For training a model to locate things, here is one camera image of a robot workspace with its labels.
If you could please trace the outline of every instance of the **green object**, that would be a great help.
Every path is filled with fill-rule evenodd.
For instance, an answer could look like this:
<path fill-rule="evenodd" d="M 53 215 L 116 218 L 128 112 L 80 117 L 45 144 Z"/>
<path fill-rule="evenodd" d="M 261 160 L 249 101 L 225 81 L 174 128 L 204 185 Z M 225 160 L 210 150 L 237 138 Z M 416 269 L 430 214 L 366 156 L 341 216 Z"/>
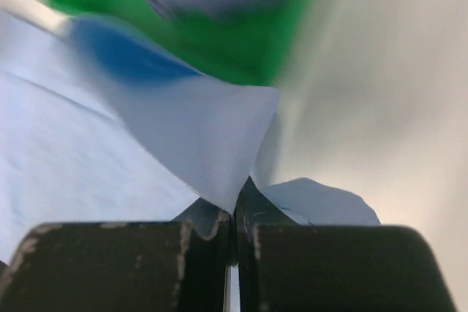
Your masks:
<path fill-rule="evenodd" d="M 230 83 L 272 85 L 281 69 L 307 0 L 242 14 L 228 23 L 200 15 L 163 21 L 146 0 L 42 0 L 69 15 L 97 12 L 132 24 L 200 71 Z"/>

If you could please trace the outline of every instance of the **dark blue patch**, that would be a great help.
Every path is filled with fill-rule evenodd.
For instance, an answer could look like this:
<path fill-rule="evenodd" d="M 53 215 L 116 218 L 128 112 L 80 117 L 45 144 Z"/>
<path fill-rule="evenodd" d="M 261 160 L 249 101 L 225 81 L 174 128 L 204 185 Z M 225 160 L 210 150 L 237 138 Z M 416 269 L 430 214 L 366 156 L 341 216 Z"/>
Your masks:
<path fill-rule="evenodd" d="M 163 49 L 142 44 L 130 34 L 100 21 L 74 20 L 69 36 L 78 50 L 127 83 L 163 83 L 200 76 L 190 67 L 168 58 Z"/>

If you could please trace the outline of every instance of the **beige surface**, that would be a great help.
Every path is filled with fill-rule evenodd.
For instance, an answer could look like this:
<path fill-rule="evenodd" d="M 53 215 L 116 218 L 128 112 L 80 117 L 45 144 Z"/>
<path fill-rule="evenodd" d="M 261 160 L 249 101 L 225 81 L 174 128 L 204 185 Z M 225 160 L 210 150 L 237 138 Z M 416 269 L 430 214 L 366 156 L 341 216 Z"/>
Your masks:
<path fill-rule="evenodd" d="M 32 0 L 3 1 L 48 28 L 61 20 Z M 468 311 L 468 1 L 313 5 L 279 84 L 260 180 L 306 176 L 417 228 Z"/>

